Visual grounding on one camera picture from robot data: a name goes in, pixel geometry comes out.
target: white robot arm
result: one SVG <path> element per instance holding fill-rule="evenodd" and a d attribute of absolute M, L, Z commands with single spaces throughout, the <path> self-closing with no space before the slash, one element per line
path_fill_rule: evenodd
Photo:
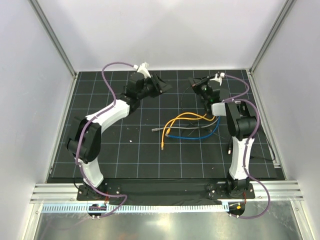
<path fill-rule="evenodd" d="M 95 188 L 99 188 L 104 180 L 98 164 L 102 133 L 118 120 L 133 113 L 139 107 L 142 99 L 146 97 L 155 98 L 171 88 L 156 74 L 150 74 L 147 70 L 148 66 L 146 62 L 139 67 L 137 65 L 134 66 L 137 71 L 131 74 L 127 85 L 124 87 L 124 92 L 116 100 L 115 104 L 111 103 L 109 106 L 87 115 L 85 118 L 75 117 L 73 119 L 69 137 L 66 141 L 66 148 L 75 156 L 80 133 L 85 124 L 94 116 L 113 106 L 109 111 L 99 115 L 90 123 L 80 147 L 78 161 L 81 163 L 87 179 Z"/>
<path fill-rule="evenodd" d="M 221 88 L 223 73 L 202 78 L 189 78 L 193 91 L 204 101 L 207 113 L 226 117 L 228 131 L 233 141 L 232 163 L 227 175 L 227 191 L 230 195 L 242 194 L 249 187 L 250 179 L 244 169 L 244 151 L 248 137 L 253 132 L 257 120 L 256 113 L 245 102 L 223 102 L 230 97 L 227 89 Z M 249 172 L 250 151 L 254 138 L 247 145 L 245 168 Z"/>
<path fill-rule="evenodd" d="M 255 127 L 254 124 L 257 121 L 255 119 L 255 115 L 251 115 L 251 114 L 254 114 L 254 112 L 251 112 L 250 114 L 247 108 L 248 107 L 245 103 L 241 104 L 240 102 L 230 102 L 230 103 L 219 102 L 219 103 L 212 104 L 212 114 L 214 116 L 227 117 L 228 129 L 231 134 L 232 142 L 233 142 L 232 162 L 231 162 L 231 167 L 228 173 L 234 180 L 235 179 L 245 180 L 248 178 L 248 175 L 245 172 L 244 164 L 243 164 L 245 146 L 248 140 L 248 136 L 252 133 L 253 128 Z M 243 116 L 242 114 L 240 114 L 240 110 L 242 113 L 247 111 L 247 113 L 244 113 L 247 116 Z M 239 124 L 237 120 L 246 122 L 248 125 L 240 125 L 241 123 Z M 251 138 L 247 145 L 247 154 L 245 157 L 245 166 L 246 166 L 245 168 L 248 173 L 249 173 L 250 152 L 251 152 L 252 144 L 254 143 L 254 141 L 255 139 Z"/>

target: cable connector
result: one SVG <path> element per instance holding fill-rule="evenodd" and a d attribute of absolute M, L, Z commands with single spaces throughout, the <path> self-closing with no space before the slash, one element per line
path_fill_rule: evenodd
<path fill-rule="evenodd" d="M 218 83 L 220 83 L 220 86 L 222 84 L 222 79 L 225 77 L 225 73 L 224 72 L 219 72 L 219 73 L 216 73 L 214 75 L 214 78 L 211 78 L 209 81 L 216 81 Z"/>
<path fill-rule="evenodd" d="M 136 72 L 143 74 L 145 79 L 146 78 L 151 78 L 151 75 L 150 75 L 150 73 L 149 73 L 149 71 L 147 69 L 148 67 L 149 67 L 149 63 L 144 62 L 139 66 L 139 68 L 137 69 Z"/>
<path fill-rule="evenodd" d="M 228 155 L 232 154 L 233 147 L 234 147 L 234 143 L 233 143 L 232 138 L 231 138 L 229 143 L 228 143 Z"/>

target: white cable clip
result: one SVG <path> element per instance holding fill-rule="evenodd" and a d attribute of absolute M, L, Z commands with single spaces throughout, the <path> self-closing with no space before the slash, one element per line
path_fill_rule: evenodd
<path fill-rule="evenodd" d="M 136 72 L 143 74 L 145 79 L 146 78 L 151 78 L 151 75 L 150 75 L 150 73 L 149 73 L 149 71 L 147 69 L 148 67 L 149 67 L 149 63 L 144 62 L 139 66 L 139 68 L 137 69 Z"/>
<path fill-rule="evenodd" d="M 222 84 L 222 79 L 225 77 L 225 73 L 224 72 L 220 72 L 220 73 L 216 73 L 214 75 L 214 78 L 211 78 L 209 81 L 216 81 L 218 83 L 220 83 L 220 86 Z"/>

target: blue cable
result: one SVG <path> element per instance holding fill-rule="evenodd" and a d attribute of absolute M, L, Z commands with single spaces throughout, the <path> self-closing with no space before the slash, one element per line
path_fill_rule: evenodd
<path fill-rule="evenodd" d="M 187 136 L 173 136 L 173 135 L 166 135 L 166 136 L 169 137 L 169 138 L 172 138 L 172 139 L 187 139 L 187 140 L 206 139 L 206 138 L 210 137 L 211 135 L 213 135 L 215 133 L 215 131 L 217 131 L 217 129 L 219 127 L 219 123 L 220 123 L 220 117 L 218 118 L 218 121 L 216 122 L 216 126 L 213 129 L 213 131 L 210 132 L 208 135 L 201 136 L 201 137 L 187 137 Z"/>

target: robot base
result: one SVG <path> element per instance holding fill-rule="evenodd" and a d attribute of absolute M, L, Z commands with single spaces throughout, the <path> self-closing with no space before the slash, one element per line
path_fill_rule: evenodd
<path fill-rule="evenodd" d="M 121 186 L 113 185 L 112 187 L 102 183 L 98 190 L 107 193 L 110 195 L 120 195 L 121 194 Z M 83 184 L 79 186 L 78 194 L 76 196 L 78 201 L 109 201 L 116 200 L 114 197 L 105 197 L 98 193 L 96 193 L 90 186 Z"/>
<path fill-rule="evenodd" d="M 212 200 L 230 200 L 230 199 L 237 199 L 242 200 L 243 193 L 245 193 L 246 199 L 255 199 L 255 191 L 253 185 L 250 183 L 248 190 L 241 191 L 239 195 L 231 195 L 228 191 L 225 182 L 222 183 L 211 183 L 207 186 L 208 190 L 208 197 Z"/>

